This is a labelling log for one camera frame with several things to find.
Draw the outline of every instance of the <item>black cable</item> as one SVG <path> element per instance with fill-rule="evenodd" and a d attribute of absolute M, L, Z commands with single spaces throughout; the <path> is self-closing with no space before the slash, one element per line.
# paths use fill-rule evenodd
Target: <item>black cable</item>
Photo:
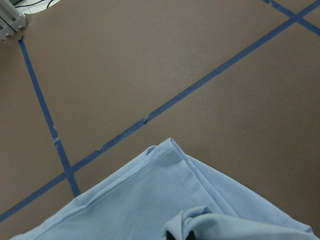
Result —
<path fill-rule="evenodd" d="M 43 1 L 46 1 L 46 0 L 40 0 L 40 1 L 37 1 L 37 2 L 32 3 L 32 4 L 28 4 L 28 5 L 16 6 L 16 8 L 30 7 L 30 6 L 36 5 L 38 3 L 41 3 Z"/>
<path fill-rule="evenodd" d="M 46 8 L 48 9 L 50 4 L 53 2 L 54 0 L 50 0 L 50 2 L 48 3 L 48 5 L 46 6 Z"/>

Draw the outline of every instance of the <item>wire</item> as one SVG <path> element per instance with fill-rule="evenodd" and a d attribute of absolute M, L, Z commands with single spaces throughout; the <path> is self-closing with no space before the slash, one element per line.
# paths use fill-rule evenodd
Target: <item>wire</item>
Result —
<path fill-rule="evenodd" d="M 30 6 L 36 5 L 38 3 L 41 3 L 43 1 L 46 1 L 46 0 L 40 0 L 40 1 L 37 1 L 37 2 L 32 3 L 32 4 L 28 4 L 28 5 L 16 6 L 16 8 L 30 7 Z"/>
<path fill-rule="evenodd" d="M 50 4 L 53 2 L 54 0 L 50 0 L 50 2 L 48 3 L 48 5 L 46 6 L 46 8 L 48 9 Z"/>

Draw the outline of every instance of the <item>blue cloth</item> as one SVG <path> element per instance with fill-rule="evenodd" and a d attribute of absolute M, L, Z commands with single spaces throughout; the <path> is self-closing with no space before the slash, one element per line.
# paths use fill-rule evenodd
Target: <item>blue cloth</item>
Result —
<path fill-rule="evenodd" d="M 151 240 L 163 238 L 166 228 L 174 228 L 175 234 L 180 232 L 183 238 L 183 220 L 181 217 L 180 222 L 174 220 L 179 213 L 185 213 L 185 218 L 199 215 L 193 222 L 200 215 L 210 213 L 211 223 L 223 221 L 233 228 L 237 224 L 252 224 L 251 228 L 243 228 L 251 233 L 260 231 L 260 226 L 265 224 L 268 229 L 282 226 L 281 229 L 293 236 L 300 233 L 310 237 L 305 239 L 317 239 L 309 226 L 290 218 L 230 177 L 186 155 L 171 138 L 149 147 L 40 226 L 12 239 Z M 220 238 L 208 239 L 232 236 L 242 239 L 237 237 L 241 231 L 234 231 L 235 235 L 228 231 L 228 234 L 229 238 L 222 234 Z"/>

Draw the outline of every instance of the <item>white surface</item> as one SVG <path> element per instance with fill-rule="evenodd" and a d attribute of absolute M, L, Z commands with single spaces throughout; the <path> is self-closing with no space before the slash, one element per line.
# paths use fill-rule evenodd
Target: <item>white surface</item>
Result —
<path fill-rule="evenodd" d="M 22 2 L 19 2 L 15 7 L 17 6 L 24 6 L 24 5 L 30 5 L 33 3 L 36 3 L 40 0 L 23 0 Z M 50 7 L 59 2 L 60 0 L 54 0 L 51 4 Z M 35 4 L 33 6 L 26 6 L 26 7 L 18 7 L 17 10 L 23 14 L 35 14 L 37 12 L 41 12 L 47 8 L 48 3 L 50 0 L 45 0 L 42 2 L 39 2 L 38 4 Z"/>

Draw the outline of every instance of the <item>metal bracket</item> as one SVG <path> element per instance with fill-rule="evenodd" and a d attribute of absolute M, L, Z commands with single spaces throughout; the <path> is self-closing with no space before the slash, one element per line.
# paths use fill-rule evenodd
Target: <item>metal bracket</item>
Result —
<path fill-rule="evenodd" d="M 9 0 L 0 0 L 0 39 L 5 41 L 26 26 L 25 16 Z"/>

